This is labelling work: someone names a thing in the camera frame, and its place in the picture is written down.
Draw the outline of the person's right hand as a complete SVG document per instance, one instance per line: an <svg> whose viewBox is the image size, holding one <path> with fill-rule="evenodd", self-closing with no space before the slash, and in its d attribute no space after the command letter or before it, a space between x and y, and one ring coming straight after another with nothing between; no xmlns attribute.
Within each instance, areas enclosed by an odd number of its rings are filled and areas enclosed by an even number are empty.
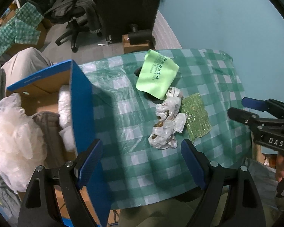
<svg viewBox="0 0 284 227"><path fill-rule="evenodd" d="M280 153L278 153L276 159L275 178L277 182L280 182L284 178L284 156Z"/></svg>

